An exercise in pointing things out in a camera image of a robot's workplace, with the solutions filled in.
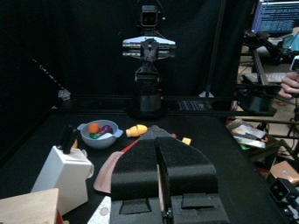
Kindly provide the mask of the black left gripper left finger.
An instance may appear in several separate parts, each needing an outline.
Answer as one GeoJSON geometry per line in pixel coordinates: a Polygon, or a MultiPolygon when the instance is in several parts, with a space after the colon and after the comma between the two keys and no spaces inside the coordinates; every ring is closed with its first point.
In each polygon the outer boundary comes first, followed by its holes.
{"type": "Polygon", "coordinates": [[[115,162],[110,182],[109,224],[161,224],[154,138],[158,127],[148,128],[115,162]]]}

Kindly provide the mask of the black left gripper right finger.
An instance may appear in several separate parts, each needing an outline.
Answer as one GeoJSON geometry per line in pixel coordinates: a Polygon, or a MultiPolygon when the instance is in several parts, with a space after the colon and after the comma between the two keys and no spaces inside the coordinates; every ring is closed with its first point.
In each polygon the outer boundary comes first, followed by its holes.
{"type": "Polygon", "coordinates": [[[154,155],[166,224],[229,224],[216,169],[204,154],[154,127],[154,155]]]}

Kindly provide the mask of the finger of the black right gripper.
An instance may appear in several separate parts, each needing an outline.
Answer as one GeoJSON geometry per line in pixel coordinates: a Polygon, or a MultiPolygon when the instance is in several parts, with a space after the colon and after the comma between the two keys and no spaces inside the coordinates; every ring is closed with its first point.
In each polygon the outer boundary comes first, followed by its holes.
{"type": "Polygon", "coordinates": [[[156,51],[158,49],[158,43],[152,38],[150,39],[150,51],[149,51],[149,61],[153,62],[156,60],[156,51]]]}
{"type": "Polygon", "coordinates": [[[142,41],[141,42],[141,44],[140,44],[140,47],[141,47],[141,58],[142,58],[142,61],[149,61],[149,52],[150,52],[150,50],[149,50],[149,47],[148,47],[148,45],[149,45],[149,39],[146,39],[145,41],[142,41]]]}

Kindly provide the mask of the person's hand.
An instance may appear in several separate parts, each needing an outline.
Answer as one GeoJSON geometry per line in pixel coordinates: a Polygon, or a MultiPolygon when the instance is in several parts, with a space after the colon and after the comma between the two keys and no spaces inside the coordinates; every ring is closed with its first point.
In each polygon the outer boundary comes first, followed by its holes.
{"type": "Polygon", "coordinates": [[[299,95],[299,73],[289,72],[281,79],[278,95],[290,99],[293,95],[299,95]]]}

